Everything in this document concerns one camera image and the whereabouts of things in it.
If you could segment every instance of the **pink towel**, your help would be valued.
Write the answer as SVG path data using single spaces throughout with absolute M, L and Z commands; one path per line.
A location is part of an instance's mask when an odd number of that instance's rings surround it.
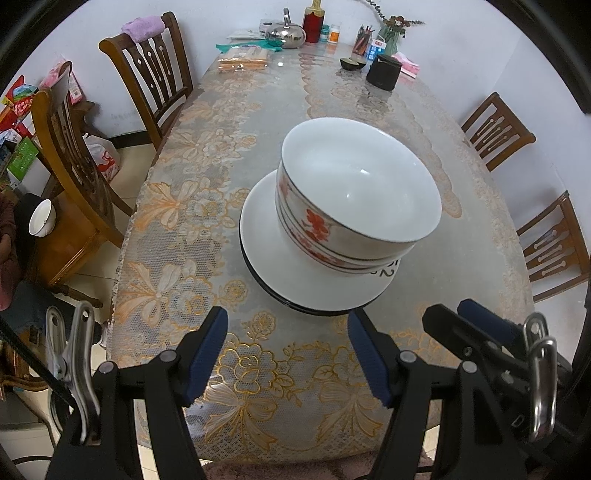
M 127 33 L 134 43 L 148 40 L 165 29 L 164 22 L 156 15 L 151 17 L 138 17 L 131 22 L 127 22 L 121 27 L 121 33 Z

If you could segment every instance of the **dining table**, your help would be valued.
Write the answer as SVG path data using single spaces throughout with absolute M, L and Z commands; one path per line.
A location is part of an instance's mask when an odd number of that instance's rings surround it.
M 365 80 L 369 65 L 343 70 L 339 59 L 351 51 L 343 43 L 305 44 L 274 53 L 264 69 L 236 72 L 220 72 L 214 61 L 138 196 L 116 275 L 108 358 L 120 368 L 146 363 L 198 329 L 213 306 L 227 310 L 228 335 L 207 388 L 185 409 L 200 458 L 344 458 L 379 449 L 388 427 L 391 410 L 371 394 L 347 317 L 280 303 L 241 252 L 242 205 L 277 168 L 284 137 L 301 122 L 335 116 L 377 127 L 406 145 L 436 182 L 438 227 L 401 258 L 398 271 L 378 272 L 394 278 L 365 307 L 400 349 L 458 366 L 423 331 L 422 315 L 434 304 L 454 310 L 471 298 L 516 323 L 533 311 L 507 206 L 460 126 L 420 78 L 401 74 L 386 92 Z M 275 261 L 281 268 L 281 258 Z M 138 441 L 149 447 L 142 402 L 136 416 Z M 438 420 L 432 403 L 428 427 Z

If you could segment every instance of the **red bottle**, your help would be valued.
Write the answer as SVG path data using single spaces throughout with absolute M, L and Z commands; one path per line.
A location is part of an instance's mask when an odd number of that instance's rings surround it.
M 306 12 L 304 13 L 304 24 L 302 25 L 306 32 L 307 42 L 318 43 L 323 22 L 324 10 L 320 8 L 320 0 L 312 0 L 312 5 L 306 8 Z

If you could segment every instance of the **stacked bowls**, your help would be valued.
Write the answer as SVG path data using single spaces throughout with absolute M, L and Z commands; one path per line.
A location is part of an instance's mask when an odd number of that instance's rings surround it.
M 334 270 L 367 274 L 435 230 L 441 198 L 431 174 L 390 135 L 318 118 L 285 137 L 275 208 L 287 236 Z

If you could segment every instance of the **green cloth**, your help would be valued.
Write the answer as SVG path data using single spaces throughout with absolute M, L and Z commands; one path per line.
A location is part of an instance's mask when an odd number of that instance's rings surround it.
M 267 40 L 251 40 L 251 41 L 245 41 L 245 42 L 240 42 L 240 43 L 229 43 L 228 45 L 216 45 L 216 48 L 219 51 L 221 51 L 222 53 L 226 53 L 228 50 L 230 50 L 231 47 L 239 47 L 241 45 L 256 45 L 258 47 L 267 48 L 267 49 L 273 50 L 273 51 L 283 50 L 283 48 L 281 48 L 281 47 L 274 47 Z

